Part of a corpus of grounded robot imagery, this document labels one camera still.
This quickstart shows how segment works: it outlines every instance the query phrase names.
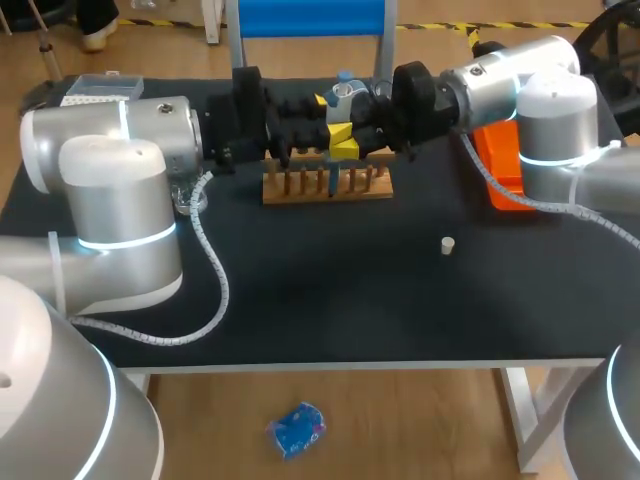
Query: yellow block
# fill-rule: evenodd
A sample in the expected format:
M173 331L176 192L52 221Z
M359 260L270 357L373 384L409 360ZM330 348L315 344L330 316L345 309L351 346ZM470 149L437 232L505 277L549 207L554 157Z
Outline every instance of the yellow block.
M331 158L340 160L358 160L360 158L360 146L353 138L329 147Z
M317 93L315 95L316 95L316 102L318 102L318 105L320 105L321 107L326 107L327 101L324 99L324 97L322 95L318 95Z
M329 146L331 146L337 145L350 138L353 124L351 122L329 123L327 127L329 127Z

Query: white table frame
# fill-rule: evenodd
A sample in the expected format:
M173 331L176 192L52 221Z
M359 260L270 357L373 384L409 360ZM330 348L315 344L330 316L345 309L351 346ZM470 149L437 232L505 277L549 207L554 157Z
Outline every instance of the white table frame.
M151 375L189 373L237 373L330 370L433 370L499 369L505 388L522 473L539 473L554 451L555 434L567 402L586 376L603 359L514 360L514 361L425 361L353 363L279 363L210 365L199 367L128 368L123 371L146 394ZM532 392L526 367L549 369L543 383Z
M218 45L220 43L224 0L201 0L201 5L207 43L209 45Z

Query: blue chair backrest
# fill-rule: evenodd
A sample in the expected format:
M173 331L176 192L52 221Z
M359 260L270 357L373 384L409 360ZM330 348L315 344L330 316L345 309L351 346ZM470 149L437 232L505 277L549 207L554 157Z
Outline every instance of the blue chair backrest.
M237 0L244 38L382 35L385 0Z

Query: blue plastic bag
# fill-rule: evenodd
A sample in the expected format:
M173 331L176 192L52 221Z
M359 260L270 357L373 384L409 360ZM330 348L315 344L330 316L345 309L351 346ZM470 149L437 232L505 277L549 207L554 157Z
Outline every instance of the blue plastic bag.
M289 460L316 443L326 429L320 410L302 402L282 419L271 422L267 432L273 437L283 458Z

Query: table leg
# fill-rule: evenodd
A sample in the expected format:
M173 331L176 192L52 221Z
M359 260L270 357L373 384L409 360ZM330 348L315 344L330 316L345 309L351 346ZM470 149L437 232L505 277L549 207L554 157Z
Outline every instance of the table leg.
M201 3L207 43L217 45L220 43L220 24L224 0L201 0Z
M532 394L524 368L500 369L522 473L538 473L550 460L552 439L567 402L591 371L591 367L552 368Z
M138 390L147 395L149 392L149 381L151 375L144 373L125 373L127 378L136 386Z

